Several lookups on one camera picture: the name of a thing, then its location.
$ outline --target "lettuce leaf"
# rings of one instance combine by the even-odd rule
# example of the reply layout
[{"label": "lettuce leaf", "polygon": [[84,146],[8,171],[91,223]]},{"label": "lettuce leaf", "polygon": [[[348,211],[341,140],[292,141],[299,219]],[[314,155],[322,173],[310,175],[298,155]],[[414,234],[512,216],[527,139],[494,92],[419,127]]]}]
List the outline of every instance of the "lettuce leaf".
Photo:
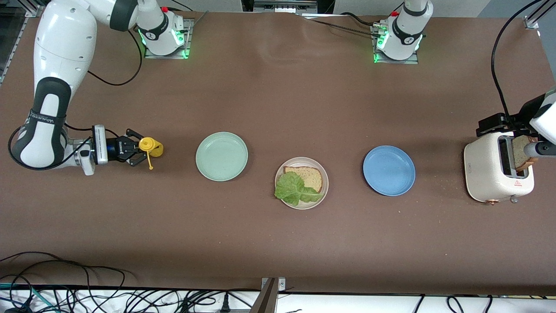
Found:
[{"label": "lettuce leaf", "polygon": [[276,183],[274,196],[293,206],[298,205],[300,200],[314,202],[322,197],[314,188],[305,187],[303,179],[294,172],[284,173],[280,176]]}]

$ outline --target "table surface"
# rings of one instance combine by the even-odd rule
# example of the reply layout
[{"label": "table surface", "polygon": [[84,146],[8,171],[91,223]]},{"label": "table surface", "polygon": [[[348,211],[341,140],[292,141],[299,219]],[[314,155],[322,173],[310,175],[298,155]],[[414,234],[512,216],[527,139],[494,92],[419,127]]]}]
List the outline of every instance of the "table surface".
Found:
[{"label": "table surface", "polygon": [[[326,20],[365,30],[349,17]],[[37,23],[0,88],[4,140],[33,101]],[[208,13],[188,60],[144,60],[121,87],[88,75],[69,108],[73,126],[131,128],[162,142],[153,171],[111,163],[92,177],[33,172],[0,154],[1,256],[40,250],[125,268],[135,274],[129,286],[257,288],[260,277],[284,276],[296,291],[552,293],[556,164],[535,165],[535,190],[517,205],[486,206],[465,190],[463,147],[478,120],[502,110],[489,61],[503,23],[433,18],[419,64],[391,65],[373,63],[367,36],[293,14]],[[129,35],[99,26],[91,71],[120,82],[137,64]],[[512,112],[554,84],[537,32],[519,20],[497,69]],[[195,165],[199,143],[218,131],[249,149],[246,169],[224,183]],[[379,145],[412,157],[417,179],[406,194],[385,197],[365,183],[363,158]],[[278,167],[298,156],[330,178],[326,199],[308,211],[273,197]],[[34,273],[36,282],[85,283],[62,266]]]}]

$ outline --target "yellow squeeze bottle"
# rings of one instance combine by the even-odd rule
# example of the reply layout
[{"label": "yellow squeeze bottle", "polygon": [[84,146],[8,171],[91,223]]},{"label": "yellow squeeze bottle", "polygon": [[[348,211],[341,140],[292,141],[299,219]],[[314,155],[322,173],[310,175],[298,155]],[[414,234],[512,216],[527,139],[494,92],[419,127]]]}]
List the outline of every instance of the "yellow squeeze bottle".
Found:
[{"label": "yellow squeeze bottle", "polygon": [[151,137],[143,137],[139,140],[139,149],[147,153],[148,169],[152,170],[151,157],[160,157],[164,152],[164,146]]}]

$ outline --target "cable connector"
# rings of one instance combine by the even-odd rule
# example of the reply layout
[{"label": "cable connector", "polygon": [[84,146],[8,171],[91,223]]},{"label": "cable connector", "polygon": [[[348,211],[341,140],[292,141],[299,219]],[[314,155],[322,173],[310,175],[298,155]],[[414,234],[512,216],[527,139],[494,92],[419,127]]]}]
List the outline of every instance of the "cable connector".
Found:
[{"label": "cable connector", "polygon": [[224,294],[224,302],[222,303],[222,308],[220,309],[220,313],[228,313],[230,312],[230,304],[228,303],[229,295],[228,293]]}]

